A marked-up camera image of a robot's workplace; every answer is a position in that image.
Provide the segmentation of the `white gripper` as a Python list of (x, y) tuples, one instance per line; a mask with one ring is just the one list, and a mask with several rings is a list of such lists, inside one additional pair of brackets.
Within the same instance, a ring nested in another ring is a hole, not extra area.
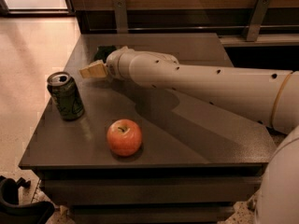
[(90, 63), (79, 70), (83, 78), (106, 78), (107, 70), (113, 78), (130, 79), (130, 64), (135, 57), (135, 51), (128, 47), (114, 50), (107, 57), (107, 67), (102, 60)]

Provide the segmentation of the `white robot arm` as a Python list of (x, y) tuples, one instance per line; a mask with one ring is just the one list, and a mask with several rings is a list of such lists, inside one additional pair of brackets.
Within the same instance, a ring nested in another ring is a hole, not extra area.
[(84, 78), (111, 77), (144, 88), (180, 91), (285, 133), (263, 175), (254, 224), (299, 224), (298, 73), (187, 65), (170, 54), (127, 47), (79, 73)]

